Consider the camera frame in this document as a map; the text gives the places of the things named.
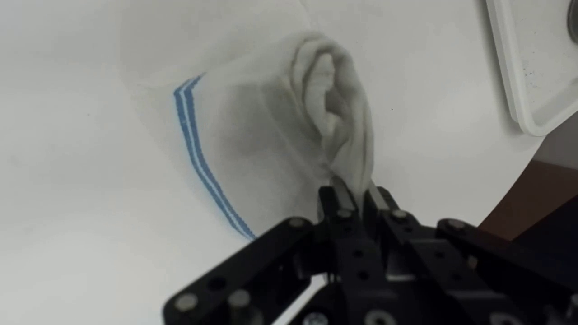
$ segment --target white surface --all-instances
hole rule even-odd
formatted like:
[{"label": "white surface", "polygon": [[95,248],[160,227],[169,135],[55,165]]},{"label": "white surface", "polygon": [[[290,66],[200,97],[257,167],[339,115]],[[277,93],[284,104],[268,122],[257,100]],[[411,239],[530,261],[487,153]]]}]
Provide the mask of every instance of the white surface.
[{"label": "white surface", "polygon": [[[162,323],[172,292],[243,245],[136,117],[122,59],[194,59],[234,3],[3,3],[3,325]],[[368,86],[375,180],[429,223],[483,220],[543,140],[508,118],[485,3],[304,3]]]},{"label": "white surface", "polygon": [[578,44],[572,0],[489,0],[512,117],[546,135],[578,111]]}]

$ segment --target blue stripe line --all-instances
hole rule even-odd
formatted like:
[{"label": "blue stripe line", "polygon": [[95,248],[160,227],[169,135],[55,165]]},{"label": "blue stripe line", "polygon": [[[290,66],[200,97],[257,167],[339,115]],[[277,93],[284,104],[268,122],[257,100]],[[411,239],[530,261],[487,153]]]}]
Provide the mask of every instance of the blue stripe line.
[{"label": "blue stripe line", "polygon": [[207,176],[210,182],[214,182],[216,185],[216,191],[218,191],[218,196],[221,196],[223,203],[227,205],[227,209],[232,212],[230,216],[241,225],[241,229],[248,234],[248,236],[256,236],[252,232],[252,229],[248,227],[248,223],[239,216],[239,212],[234,209],[234,205],[230,203],[228,196],[225,194],[225,191],[221,189],[218,178],[214,176],[210,165],[207,164],[205,160],[205,155],[203,155],[203,149],[201,149],[201,140],[200,140],[200,128],[198,128],[198,118],[196,118],[196,99],[194,99],[194,86],[198,84],[201,77],[198,77],[194,82],[190,82],[190,86],[185,88],[185,95],[189,100],[187,102],[187,108],[189,108],[189,117],[190,117],[190,126],[192,126],[192,135],[194,135],[194,142],[198,147],[198,156],[200,156],[200,162],[201,162],[201,169],[205,169]]},{"label": "blue stripe line", "polygon": [[176,91],[176,102],[180,111],[181,128],[185,133],[187,147],[190,153],[190,160],[203,180],[205,187],[214,196],[216,203],[221,207],[228,221],[246,238],[256,238],[254,230],[248,227],[248,223],[239,216],[239,212],[234,209],[227,194],[223,193],[218,178],[214,176],[212,169],[209,167],[201,140],[200,140],[200,129],[196,120],[196,99],[194,99],[194,86],[200,82],[201,75],[196,79],[185,81]]}]

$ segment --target white container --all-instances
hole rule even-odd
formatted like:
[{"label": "white container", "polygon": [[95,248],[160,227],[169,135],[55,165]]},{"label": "white container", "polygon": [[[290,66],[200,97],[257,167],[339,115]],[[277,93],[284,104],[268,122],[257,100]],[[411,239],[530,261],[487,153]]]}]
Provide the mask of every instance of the white container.
[{"label": "white container", "polygon": [[578,44],[572,0],[489,0],[512,117],[546,135],[578,111]]}]

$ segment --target white cloth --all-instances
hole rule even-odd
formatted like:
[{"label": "white cloth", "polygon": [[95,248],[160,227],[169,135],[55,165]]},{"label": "white cloth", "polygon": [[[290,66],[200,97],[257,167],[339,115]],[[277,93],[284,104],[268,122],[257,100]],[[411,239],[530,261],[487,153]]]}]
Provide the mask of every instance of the white cloth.
[{"label": "white cloth", "polygon": [[369,185],[368,99],[351,55],[319,32],[236,57],[167,95],[192,167],[245,236],[290,214],[315,220],[317,189],[335,174],[357,198]]}]

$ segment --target bolt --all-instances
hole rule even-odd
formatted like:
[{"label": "bolt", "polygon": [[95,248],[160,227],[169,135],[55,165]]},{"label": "bolt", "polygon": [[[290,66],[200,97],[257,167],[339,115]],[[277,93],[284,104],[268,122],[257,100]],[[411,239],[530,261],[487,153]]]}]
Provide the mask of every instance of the bolt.
[{"label": "bolt", "polygon": [[228,301],[232,306],[243,308],[252,303],[252,294],[248,290],[236,290],[230,294]]},{"label": "bolt", "polygon": [[192,292],[187,292],[187,294],[181,294],[178,299],[176,299],[176,308],[180,312],[190,312],[194,310],[196,306],[200,304],[200,297]]},{"label": "bolt", "polygon": [[290,220],[290,225],[292,225],[292,227],[304,227],[306,221],[304,221],[304,218],[297,218],[297,216],[295,216],[295,218]]},{"label": "bolt", "polygon": [[304,317],[304,325],[330,325],[330,317],[322,312],[310,312]]},{"label": "bolt", "polygon": [[578,321],[578,292],[572,295],[566,315],[568,319]]},{"label": "bolt", "polygon": [[479,263],[479,259],[478,259],[478,256],[470,254],[470,256],[467,258],[467,263],[469,263],[470,268],[476,268],[478,263]]},{"label": "bolt", "polygon": [[517,315],[508,312],[492,312],[490,323],[492,325],[525,325]]},{"label": "bolt", "polygon": [[409,212],[407,212],[407,211],[404,211],[404,209],[396,209],[393,214],[395,214],[398,220],[404,220],[404,218],[407,218],[407,216],[409,216]]},{"label": "bolt", "polygon": [[449,218],[449,227],[456,229],[456,230],[461,230],[461,229],[467,229],[467,223],[461,221],[461,220],[456,220],[456,218]]},{"label": "bolt", "polygon": [[366,313],[366,325],[396,325],[396,317],[387,310],[371,310]]},{"label": "bolt", "polygon": [[339,216],[340,216],[340,218],[351,218],[351,214],[353,214],[353,212],[351,212],[349,209],[339,209]]}]

